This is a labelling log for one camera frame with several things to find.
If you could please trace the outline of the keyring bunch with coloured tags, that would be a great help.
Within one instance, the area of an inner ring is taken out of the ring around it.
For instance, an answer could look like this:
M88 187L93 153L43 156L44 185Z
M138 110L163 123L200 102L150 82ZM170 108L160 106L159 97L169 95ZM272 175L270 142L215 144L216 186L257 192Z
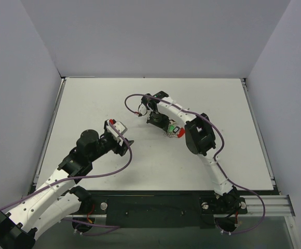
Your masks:
M185 129L180 127L176 121L173 119L169 120L168 127L165 129L164 136L170 138L181 138L185 135Z

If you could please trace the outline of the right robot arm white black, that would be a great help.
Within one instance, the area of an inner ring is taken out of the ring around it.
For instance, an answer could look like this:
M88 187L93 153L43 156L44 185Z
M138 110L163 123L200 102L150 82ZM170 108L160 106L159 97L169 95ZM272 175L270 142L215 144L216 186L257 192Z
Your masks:
M188 150L205 166L215 193L215 209L220 213L245 214L245 201L220 166L217 156L224 148L224 138L205 114L185 109L165 92L145 94L141 106L149 114L146 122L176 137L184 136Z

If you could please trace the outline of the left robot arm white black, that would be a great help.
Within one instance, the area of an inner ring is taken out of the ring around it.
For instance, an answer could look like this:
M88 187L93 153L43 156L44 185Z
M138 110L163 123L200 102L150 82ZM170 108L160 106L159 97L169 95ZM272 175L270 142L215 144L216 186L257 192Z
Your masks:
M92 195L78 183L90 177L93 162L109 151L120 156L131 151L133 141L123 136L127 130L122 122L109 119L102 135L84 131L40 189L6 213L0 211L0 247L32 248L45 231L66 216L87 213Z

